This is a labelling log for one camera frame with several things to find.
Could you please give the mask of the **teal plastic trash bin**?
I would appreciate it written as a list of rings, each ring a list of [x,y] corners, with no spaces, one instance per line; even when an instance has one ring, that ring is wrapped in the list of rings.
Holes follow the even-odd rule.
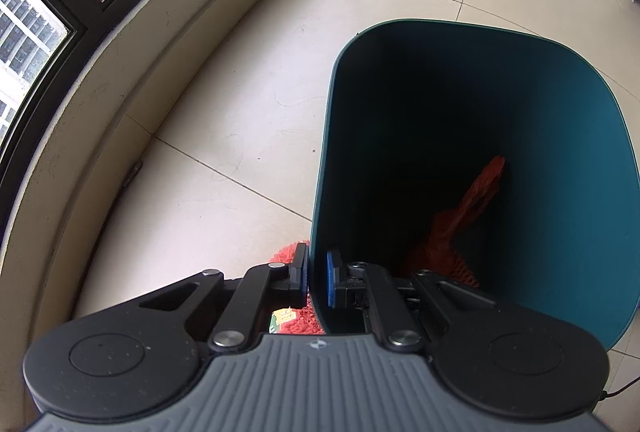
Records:
[[[639,302],[639,172],[613,92],[559,42],[434,20],[372,26],[334,63],[311,230],[322,326],[359,324],[329,306],[329,251],[405,272],[495,157],[495,197],[454,235],[480,289],[616,345]]]

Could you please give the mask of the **colourful snack packet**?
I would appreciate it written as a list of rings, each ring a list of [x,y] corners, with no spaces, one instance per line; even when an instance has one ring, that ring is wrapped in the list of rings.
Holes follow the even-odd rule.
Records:
[[[291,326],[297,321],[297,313],[294,309],[280,309],[274,311],[270,317],[270,334],[288,334]]]

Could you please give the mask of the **red plastic wrapper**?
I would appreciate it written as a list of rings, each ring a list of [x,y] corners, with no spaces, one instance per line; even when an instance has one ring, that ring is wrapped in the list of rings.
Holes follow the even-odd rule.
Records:
[[[427,243],[412,260],[413,270],[429,270],[459,284],[478,287],[472,270],[456,247],[456,240],[498,192],[505,162],[502,156],[491,159],[463,195],[458,207],[434,216]]]

